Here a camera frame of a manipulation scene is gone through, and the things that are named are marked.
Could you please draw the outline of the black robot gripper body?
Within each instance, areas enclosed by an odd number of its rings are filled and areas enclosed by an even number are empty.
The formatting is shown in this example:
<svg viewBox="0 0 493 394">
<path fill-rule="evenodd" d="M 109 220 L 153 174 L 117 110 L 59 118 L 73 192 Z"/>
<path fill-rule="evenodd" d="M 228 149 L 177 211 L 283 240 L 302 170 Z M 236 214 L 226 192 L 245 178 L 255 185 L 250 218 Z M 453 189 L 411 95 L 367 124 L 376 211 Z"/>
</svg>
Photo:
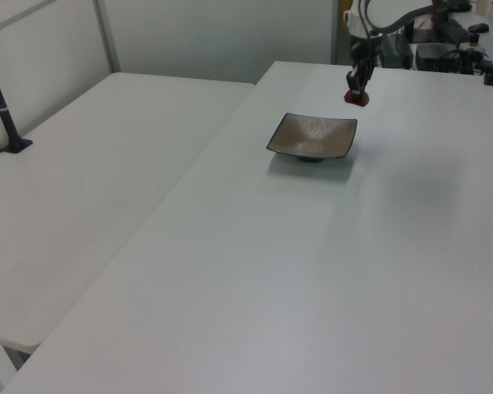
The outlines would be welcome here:
<svg viewBox="0 0 493 394">
<path fill-rule="evenodd" d="M 381 50 L 381 36 L 361 38 L 350 36 L 350 56 L 352 59 L 352 67 L 368 66 L 375 68 L 378 63 L 378 57 Z"/>
</svg>

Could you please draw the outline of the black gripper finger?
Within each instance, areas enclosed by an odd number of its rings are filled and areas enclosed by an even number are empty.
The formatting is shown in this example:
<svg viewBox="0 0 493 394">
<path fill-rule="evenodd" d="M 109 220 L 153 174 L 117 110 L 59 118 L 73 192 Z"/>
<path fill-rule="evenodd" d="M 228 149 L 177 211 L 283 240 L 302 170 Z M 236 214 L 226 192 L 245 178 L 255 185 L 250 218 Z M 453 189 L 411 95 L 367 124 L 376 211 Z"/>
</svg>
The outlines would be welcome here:
<svg viewBox="0 0 493 394">
<path fill-rule="evenodd" d="M 366 85 L 371 79 L 374 69 L 374 60 L 366 60 L 358 64 L 359 91 L 361 94 L 366 92 Z"/>
<path fill-rule="evenodd" d="M 359 69 L 355 66 L 346 75 L 348 83 L 348 92 L 345 95 L 346 99 L 360 99 L 361 98 L 361 82 L 359 77 Z"/>
</svg>

